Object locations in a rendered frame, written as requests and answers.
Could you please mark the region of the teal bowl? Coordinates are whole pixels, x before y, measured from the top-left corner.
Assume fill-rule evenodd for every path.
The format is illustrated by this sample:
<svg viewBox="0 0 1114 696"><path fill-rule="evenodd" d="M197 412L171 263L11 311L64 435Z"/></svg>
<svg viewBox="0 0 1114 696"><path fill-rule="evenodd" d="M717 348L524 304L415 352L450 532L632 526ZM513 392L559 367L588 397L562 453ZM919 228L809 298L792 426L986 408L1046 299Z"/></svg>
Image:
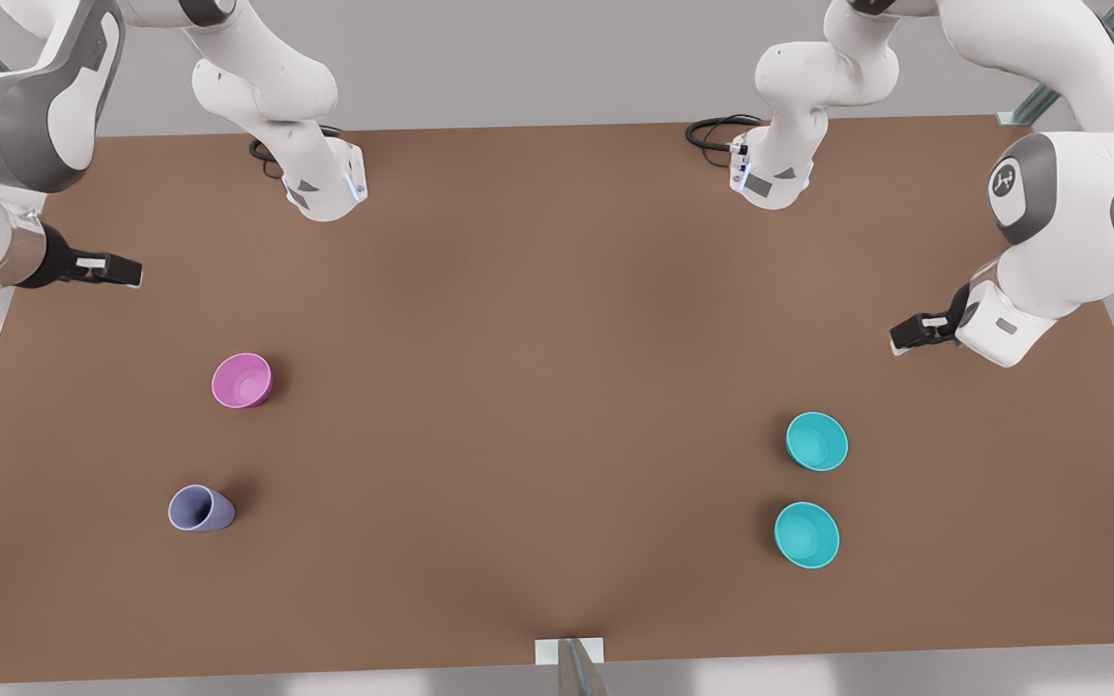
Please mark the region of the teal bowl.
<svg viewBox="0 0 1114 696"><path fill-rule="evenodd" d="M786 453L805 470L828 472L846 461L849 439L836 418L801 413L786 424Z"/></svg>
<svg viewBox="0 0 1114 696"><path fill-rule="evenodd" d="M774 539L783 558L807 569L831 563L841 543L833 517L810 502L788 504L776 514Z"/></svg>

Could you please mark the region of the pink bowl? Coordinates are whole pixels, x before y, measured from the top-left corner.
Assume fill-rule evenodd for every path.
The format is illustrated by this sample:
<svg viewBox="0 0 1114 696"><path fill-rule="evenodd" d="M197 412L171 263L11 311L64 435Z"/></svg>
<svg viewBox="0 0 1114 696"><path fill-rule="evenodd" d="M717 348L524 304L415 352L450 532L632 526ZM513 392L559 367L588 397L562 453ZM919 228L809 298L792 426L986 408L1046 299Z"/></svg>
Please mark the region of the pink bowl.
<svg viewBox="0 0 1114 696"><path fill-rule="evenodd" d="M265 402L273 384L273 369L265 357L240 353L225 357L214 370L211 392L222 406L247 409Z"/></svg>

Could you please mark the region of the lavender cup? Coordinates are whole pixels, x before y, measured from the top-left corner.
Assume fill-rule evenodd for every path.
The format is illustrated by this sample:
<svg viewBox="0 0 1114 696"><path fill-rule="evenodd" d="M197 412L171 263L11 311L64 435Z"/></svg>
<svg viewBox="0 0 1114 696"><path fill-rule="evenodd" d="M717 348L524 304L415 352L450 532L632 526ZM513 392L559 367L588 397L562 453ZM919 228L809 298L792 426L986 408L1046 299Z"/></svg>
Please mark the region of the lavender cup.
<svg viewBox="0 0 1114 696"><path fill-rule="evenodd" d="M233 523L233 502L208 486L183 486L167 508L169 525L180 532L216 532Z"/></svg>

